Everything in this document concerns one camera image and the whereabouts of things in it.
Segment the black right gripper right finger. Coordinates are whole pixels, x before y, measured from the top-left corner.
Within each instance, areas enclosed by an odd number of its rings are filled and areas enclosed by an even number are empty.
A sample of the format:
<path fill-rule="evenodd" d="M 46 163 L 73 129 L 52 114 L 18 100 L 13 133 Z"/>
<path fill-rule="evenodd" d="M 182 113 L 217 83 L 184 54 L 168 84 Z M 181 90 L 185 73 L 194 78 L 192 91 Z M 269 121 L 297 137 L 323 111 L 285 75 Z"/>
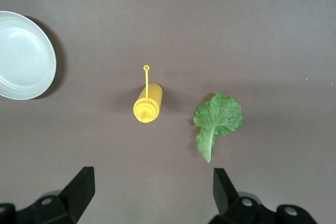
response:
<path fill-rule="evenodd" d="M 316 223 L 299 206 L 280 205 L 273 212 L 249 196 L 240 196 L 223 168 L 214 169 L 213 197 L 219 214 L 210 223 Z"/>

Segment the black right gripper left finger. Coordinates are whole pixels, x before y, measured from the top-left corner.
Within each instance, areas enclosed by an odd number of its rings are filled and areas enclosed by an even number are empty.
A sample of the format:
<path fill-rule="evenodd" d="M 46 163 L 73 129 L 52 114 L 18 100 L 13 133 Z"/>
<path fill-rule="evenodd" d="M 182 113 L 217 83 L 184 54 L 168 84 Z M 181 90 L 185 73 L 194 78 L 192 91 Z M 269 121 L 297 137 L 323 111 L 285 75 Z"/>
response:
<path fill-rule="evenodd" d="M 77 223 L 94 195 L 94 168 L 84 167 L 60 193 L 45 194 L 22 210 L 1 203 L 1 223 Z"/>

